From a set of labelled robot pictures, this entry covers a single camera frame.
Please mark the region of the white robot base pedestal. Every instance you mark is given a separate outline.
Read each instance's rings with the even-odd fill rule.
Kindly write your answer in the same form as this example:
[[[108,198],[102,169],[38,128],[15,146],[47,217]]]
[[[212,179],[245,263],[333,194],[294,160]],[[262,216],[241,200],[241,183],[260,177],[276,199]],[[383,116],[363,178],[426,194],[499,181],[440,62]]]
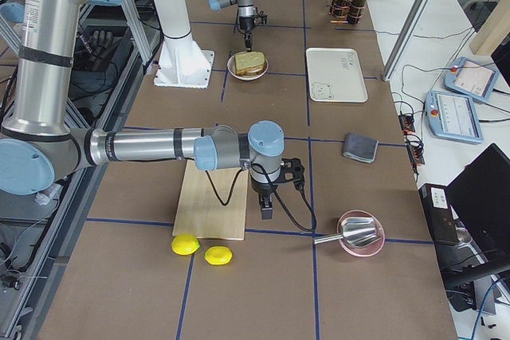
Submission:
[[[200,49],[193,39],[186,0],[154,0],[163,34],[159,87],[207,88],[214,52]]]

